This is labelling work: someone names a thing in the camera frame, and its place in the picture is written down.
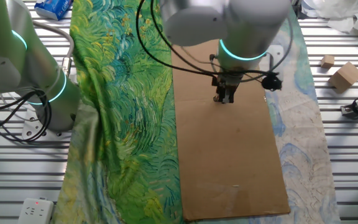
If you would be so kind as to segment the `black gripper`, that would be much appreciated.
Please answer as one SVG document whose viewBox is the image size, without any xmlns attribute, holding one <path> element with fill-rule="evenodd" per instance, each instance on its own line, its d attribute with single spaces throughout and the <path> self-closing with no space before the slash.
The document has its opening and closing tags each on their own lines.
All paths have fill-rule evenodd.
<svg viewBox="0 0 358 224">
<path fill-rule="evenodd" d="M 234 94 L 241 82 L 241 74 L 213 75 L 212 86 L 216 86 L 216 95 L 214 101 L 222 103 L 233 103 Z"/>
</svg>

